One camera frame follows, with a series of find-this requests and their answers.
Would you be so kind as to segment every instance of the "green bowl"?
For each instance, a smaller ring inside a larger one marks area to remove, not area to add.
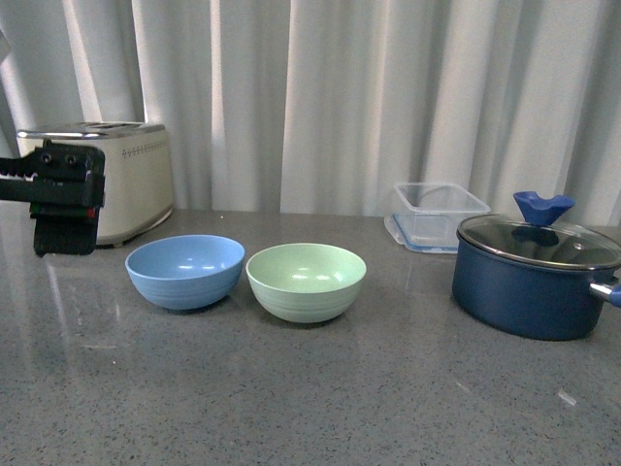
[[[351,306],[367,265],[349,250],[297,243],[257,252],[245,271],[254,296],[269,313],[290,322],[313,323],[339,316]]]

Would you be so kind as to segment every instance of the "blue bowl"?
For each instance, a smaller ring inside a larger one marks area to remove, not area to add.
[[[244,247],[229,238],[174,236],[137,248],[125,259],[125,268],[149,302],[187,311],[226,296],[240,278],[244,256]]]

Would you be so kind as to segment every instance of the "pot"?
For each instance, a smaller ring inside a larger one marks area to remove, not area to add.
[[[573,205],[566,196],[547,200],[528,191],[514,197],[526,221],[487,215],[460,223],[453,298],[510,334],[555,341],[587,336],[604,301],[621,307],[614,277],[621,247],[595,231],[555,221]]]

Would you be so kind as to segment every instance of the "plastic container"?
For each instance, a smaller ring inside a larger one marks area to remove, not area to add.
[[[487,204],[457,184],[397,183],[384,224],[409,250],[456,253],[459,223],[489,212]]]

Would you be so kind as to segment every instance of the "bowl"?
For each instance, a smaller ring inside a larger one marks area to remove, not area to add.
[[[185,235],[153,241],[131,252],[125,268],[150,303],[187,311],[226,296],[244,267],[238,242],[212,235]]]
[[[349,250],[296,243],[257,252],[245,271],[254,296],[269,313],[290,322],[315,323],[351,306],[367,265]]]

